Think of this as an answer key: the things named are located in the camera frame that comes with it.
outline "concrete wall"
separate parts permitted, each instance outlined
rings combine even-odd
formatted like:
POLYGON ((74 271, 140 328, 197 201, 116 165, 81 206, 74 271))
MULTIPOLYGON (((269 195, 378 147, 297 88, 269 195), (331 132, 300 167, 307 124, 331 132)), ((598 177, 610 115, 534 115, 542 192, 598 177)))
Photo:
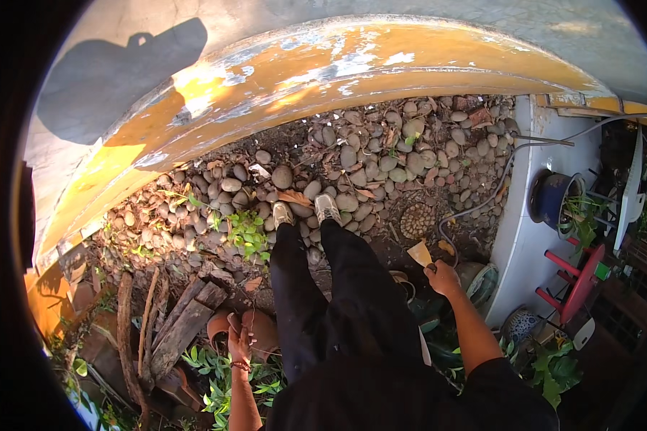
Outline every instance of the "concrete wall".
POLYGON ((612 0, 96 0, 63 44, 29 129, 37 241, 98 138, 171 74, 256 34, 366 13, 489 26, 552 51, 624 99, 647 103, 647 47, 612 0))

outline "person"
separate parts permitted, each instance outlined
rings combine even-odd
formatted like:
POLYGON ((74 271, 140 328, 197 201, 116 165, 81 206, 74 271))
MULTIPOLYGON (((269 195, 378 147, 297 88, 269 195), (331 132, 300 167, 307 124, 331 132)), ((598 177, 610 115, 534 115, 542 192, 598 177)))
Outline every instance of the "person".
MULTIPOLYGON (((331 268, 330 303, 309 272, 292 212, 283 202, 273 208, 271 284, 288 386, 276 395, 266 430, 558 429, 554 409, 503 358, 451 267, 437 261, 424 273, 455 313, 467 376, 457 397, 422 359, 404 290, 366 241, 341 227, 330 195, 317 196, 315 207, 331 268)), ((250 335, 231 328, 228 337, 230 431, 262 428, 248 382, 250 335)))

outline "sneaker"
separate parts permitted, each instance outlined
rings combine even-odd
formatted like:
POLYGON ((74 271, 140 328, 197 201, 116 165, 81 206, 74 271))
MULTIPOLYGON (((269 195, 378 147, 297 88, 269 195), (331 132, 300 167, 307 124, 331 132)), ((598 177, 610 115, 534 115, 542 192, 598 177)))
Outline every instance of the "sneaker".
POLYGON ((314 199, 314 205, 316 207, 317 219, 319 219, 319 226, 327 219, 335 220, 336 223, 343 226, 343 222, 340 220, 340 212, 333 200, 333 196, 328 193, 319 194, 314 199))
POLYGON ((293 211, 285 202, 276 202, 273 204, 273 224, 278 229, 281 223, 289 223, 294 226, 293 211))

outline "red stool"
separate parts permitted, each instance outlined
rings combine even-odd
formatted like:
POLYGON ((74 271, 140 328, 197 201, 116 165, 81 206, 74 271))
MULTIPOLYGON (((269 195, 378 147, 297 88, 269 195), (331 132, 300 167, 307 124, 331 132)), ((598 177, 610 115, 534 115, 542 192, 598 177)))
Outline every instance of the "red stool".
MULTIPOLYGON (((577 246, 579 241, 574 238, 568 238, 568 242, 574 246, 577 246)), ((570 321, 573 316, 578 312, 578 310, 584 305, 587 295, 595 286, 598 281, 598 278, 594 275, 594 272, 597 269, 597 265, 604 257, 604 244, 600 245, 597 248, 585 248, 584 251, 590 254, 589 260, 585 263, 583 269, 578 270, 576 267, 572 266, 570 263, 564 261, 559 256, 556 256, 551 251, 547 250, 543 255, 548 257, 556 265, 559 265, 565 271, 568 271, 572 276, 568 275, 564 271, 557 271, 559 277, 563 280, 570 283, 573 289, 570 291, 568 296, 568 301, 566 303, 560 303, 556 301, 551 295, 549 295, 544 289, 537 288, 535 292, 537 295, 542 297, 546 302, 551 304, 552 307, 558 311, 561 315, 560 323, 563 325, 570 321)))

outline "black shirt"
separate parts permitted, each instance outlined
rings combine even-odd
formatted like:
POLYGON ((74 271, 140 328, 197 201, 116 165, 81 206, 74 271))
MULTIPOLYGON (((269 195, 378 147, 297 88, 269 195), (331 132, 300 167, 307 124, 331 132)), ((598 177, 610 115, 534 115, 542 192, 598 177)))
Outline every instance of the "black shirt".
POLYGON ((475 368, 462 394, 454 396, 431 367, 388 357, 340 356, 278 393, 265 428, 553 431, 558 419, 505 358, 475 368))

